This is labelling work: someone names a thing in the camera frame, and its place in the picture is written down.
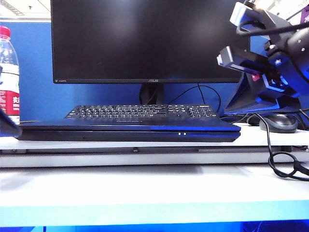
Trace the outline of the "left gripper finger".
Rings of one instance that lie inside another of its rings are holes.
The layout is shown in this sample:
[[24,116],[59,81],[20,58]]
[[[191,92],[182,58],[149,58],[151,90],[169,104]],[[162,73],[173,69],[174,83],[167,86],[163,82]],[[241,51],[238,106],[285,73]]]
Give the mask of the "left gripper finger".
[[16,125],[1,109],[0,110],[0,136],[1,137],[19,137],[22,129]]

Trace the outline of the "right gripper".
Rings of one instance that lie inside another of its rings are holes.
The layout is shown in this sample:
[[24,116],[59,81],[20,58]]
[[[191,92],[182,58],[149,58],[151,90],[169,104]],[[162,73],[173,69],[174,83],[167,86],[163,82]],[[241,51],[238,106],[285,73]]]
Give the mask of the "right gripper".
[[309,28],[272,31],[267,57],[227,46],[218,65],[244,72],[225,106],[226,114],[296,112],[309,93]]

